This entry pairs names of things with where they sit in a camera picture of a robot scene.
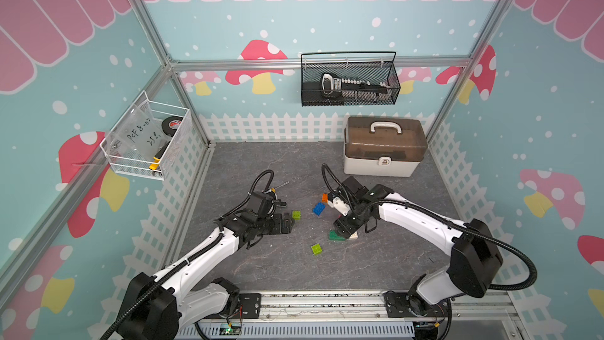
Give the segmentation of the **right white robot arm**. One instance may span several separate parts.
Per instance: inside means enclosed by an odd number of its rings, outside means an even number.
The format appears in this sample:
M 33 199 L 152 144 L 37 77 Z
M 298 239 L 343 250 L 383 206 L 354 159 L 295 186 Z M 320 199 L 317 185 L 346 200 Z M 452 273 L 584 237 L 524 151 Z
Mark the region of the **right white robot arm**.
M 342 238 L 350 238 L 374 218 L 411 231 L 450 257 L 447 266 L 421 275 L 407 292 L 407 310 L 415 316 L 426 316 L 432 307 L 449 298 L 484 297 L 503 264 L 497 245 L 482 238 L 491 235 L 485 223 L 435 214 L 387 187 L 378 185 L 350 205 L 330 193 L 327 205 L 340 213 L 334 227 Z

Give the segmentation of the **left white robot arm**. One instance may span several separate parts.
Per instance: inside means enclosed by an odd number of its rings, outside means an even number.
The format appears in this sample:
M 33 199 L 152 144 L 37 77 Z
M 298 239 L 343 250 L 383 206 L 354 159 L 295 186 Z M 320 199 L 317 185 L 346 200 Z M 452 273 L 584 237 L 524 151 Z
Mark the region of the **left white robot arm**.
M 289 234 L 294 226 L 289 212 L 254 221 L 244 215 L 239 211 L 216 219 L 209 237 L 184 257 L 153 275 L 141 272 L 133 278 L 117 318 L 101 338 L 174 339 L 182 327 L 234 311 L 239 290 L 228 280 L 214 280 L 197 293 L 193 288 L 240 249 L 251 248 L 266 235 Z

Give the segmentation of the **blue lego brick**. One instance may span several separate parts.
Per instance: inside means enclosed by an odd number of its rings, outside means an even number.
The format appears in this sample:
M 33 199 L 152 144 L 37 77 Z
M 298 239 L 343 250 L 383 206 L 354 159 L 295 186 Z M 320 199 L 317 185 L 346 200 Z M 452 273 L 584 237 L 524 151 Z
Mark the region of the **blue lego brick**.
M 312 209 L 312 212 L 317 216 L 320 217 L 323 213 L 323 211 L 326 208 L 326 204 L 323 202 L 318 202 Z

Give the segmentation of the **dark green lego brick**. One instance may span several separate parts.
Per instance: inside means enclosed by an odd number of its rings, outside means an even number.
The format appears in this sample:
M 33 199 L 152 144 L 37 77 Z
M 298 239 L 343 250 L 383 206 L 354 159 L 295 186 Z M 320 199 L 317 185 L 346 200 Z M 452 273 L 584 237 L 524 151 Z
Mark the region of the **dark green lego brick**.
M 338 234 L 338 233 L 336 233 L 336 231 L 334 231 L 334 230 L 329 231 L 329 234 L 328 234 L 328 239 L 329 239 L 330 241 L 335 241 L 335 242 L 343 242 L 343 241 L 346 241 L 346 240 L 347 240 L 345 237 L 343 237 L 343 236 L 339 235 L 339 234 Z

